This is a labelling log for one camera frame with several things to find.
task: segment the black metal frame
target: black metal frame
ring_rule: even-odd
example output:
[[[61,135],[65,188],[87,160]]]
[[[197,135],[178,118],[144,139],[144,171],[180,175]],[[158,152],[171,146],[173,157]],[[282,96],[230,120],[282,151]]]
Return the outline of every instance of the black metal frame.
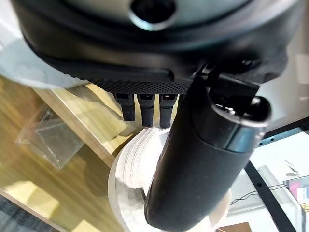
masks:
[[[265,138],[261,141],[260,146],[267,145],[274,141],[289,137],[299,132],[309,131],[309,117],[296,121],[294,123],[288,124],[281,128],[272,130],[265,135]],[[280,232],[293,232],[296,231],[294,226],[291,224],[285,212],[282,210],[275,196],[270,191],[269,187],[262,179],[261,175],[258,173],[254,165],[249,162],[245,168],[247,175],[252,181],[256,191],[261,197],[263,203],[265,204],[267,210],[269,211],[275,225]]]

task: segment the textured black plastic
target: textured black plastic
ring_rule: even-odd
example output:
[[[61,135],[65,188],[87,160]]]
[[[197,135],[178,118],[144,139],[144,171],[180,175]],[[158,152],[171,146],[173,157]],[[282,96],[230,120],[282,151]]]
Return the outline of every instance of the textured black plastic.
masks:
[[[177,95],[160,95],[160,127],[169,128],[173,106],[176,103]]]
[[[238,136],[260,136],[259,132],[265,129],[244,127],[215,112],[208,115],[211,109],[203,80],[196,78],[176,115],[147,195],[144,210],[150,225],[180,232],[199,223],[223,198],[255,148],[255,136],[245,140]],[[264,110],[270,115],[268,105]],[[195,124],[198,116],[207,127]],[[216,132],[223,139],[207,136],[203,140],[200,135],[205,130]],[[230,145],[235,139],[238,146]],[[231,151],[238,150],[243,143],[246,145],[241,146],[241,153]]]
[[[272,60],[285,49],[304,9],[303,0],[252,0],[217,21],[149,32],[89,17],[60,0],[12,3],[30,47],[56,69],[113,93],[149,94],[184,94],[194,72],[208,60],[223,66],[243,60]],[[103,64],[99,69],[106,71],[91,68],[96,64]],[[110,72],[108,65],[116,68]],[[143,78],[142,73],[127,73],[122,67],[149,72]],[[169,74],[158,75],[158,70],[167,71],[173,79]],[[264,72],[240,76],[258,83],[264,77]]]
[[[143,127],[152,127],[154,123],[155,95],[138,94],[137,99],[140,104],[141,123]]]
[[[121,105],[124,121],[135,121],[134,94],[114,94],[114,98]]]

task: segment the wooden table surface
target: wooden table surface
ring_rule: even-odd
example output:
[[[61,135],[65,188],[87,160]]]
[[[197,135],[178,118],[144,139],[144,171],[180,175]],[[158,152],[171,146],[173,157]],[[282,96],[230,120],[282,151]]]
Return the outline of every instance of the wooden table surface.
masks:
[[[108,93],[88,84],[70,89],[34,89],[68,126],[111,167],[121,148],[141,131],[140,105],[135,96],[135,122],[124,122],[121,107]],[[176,116],[178,101],[172,117]],[[159,125],[159,100],[154,104],[154,125]]]
[[[122,231],[107,196],[110,168],[92,149],[84,145],[58,171],[14,143],[43,103],[31,88],[0,77],[0,193],[60,231]]]

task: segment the white wall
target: white wall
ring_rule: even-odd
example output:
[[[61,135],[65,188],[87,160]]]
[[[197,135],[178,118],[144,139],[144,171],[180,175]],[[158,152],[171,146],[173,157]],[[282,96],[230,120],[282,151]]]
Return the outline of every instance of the white wall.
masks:
[[[288,47],[289,63],[282,77],[264,83],[258,94],[270,100],[273,123],[268,130],[309,116],[309,1],[302,23]]]
[[[21,37],[21,32],[11,3],[0,0],[0,50],[16,37]]]

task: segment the black cylindrical handle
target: black cylindrical handle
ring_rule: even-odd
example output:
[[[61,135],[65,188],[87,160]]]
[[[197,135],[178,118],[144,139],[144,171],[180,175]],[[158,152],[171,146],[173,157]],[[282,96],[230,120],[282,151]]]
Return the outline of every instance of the black cylindrical handle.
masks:
[[[146,198],[145,217],[150,225],[181,232],[211,213],[264,135],[270,105],[263,98],[255,103],[259,104],[252,105],[258,107],[256,115],[237,116],[211,102],[203,80],[194,80]]]

